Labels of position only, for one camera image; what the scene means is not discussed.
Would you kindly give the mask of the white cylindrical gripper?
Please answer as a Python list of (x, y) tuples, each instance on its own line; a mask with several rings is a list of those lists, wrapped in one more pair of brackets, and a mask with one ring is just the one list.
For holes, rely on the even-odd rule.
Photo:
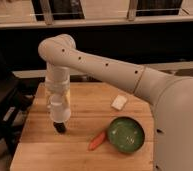
[(66, 122), (71, 116), (68, 96), (52, 94), (49, 97), (49, 114), (51, 120), (54, 122), (53, 126), (55, 127), (56, 131), (58, 133), (65, 133), (66, 127), (64, 122)]

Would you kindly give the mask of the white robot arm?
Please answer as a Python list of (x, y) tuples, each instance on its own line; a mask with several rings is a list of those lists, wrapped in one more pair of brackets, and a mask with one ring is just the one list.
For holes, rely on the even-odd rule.
[(154, 171), (193, 171), (193, 77), (78, 51), (66, 34), (43, 40), (38, 52), (52, 65), (85, 72), (148, 102), (154, 118)]

